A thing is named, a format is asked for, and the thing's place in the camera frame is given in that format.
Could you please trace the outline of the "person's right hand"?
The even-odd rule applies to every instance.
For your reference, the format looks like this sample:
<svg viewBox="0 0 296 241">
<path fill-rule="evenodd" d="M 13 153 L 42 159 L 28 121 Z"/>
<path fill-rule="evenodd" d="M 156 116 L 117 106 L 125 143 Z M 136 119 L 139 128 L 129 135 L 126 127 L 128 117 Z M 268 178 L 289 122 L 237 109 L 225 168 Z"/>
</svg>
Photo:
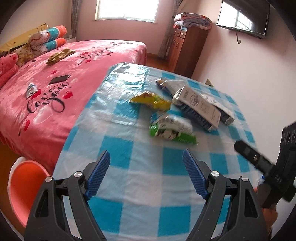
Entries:
<svg viewBox="0 0 296 241">
<path fill-rule="evenodd" d="M 272 236 L 272 225 L 278 218 L 278 212 L 276 210 L 276 206 L 270 208 L 262 208 L 261 210 L 264 216 L 264 220 L 266 222 L 268 239 L 270 240 Z"/>
</svg>

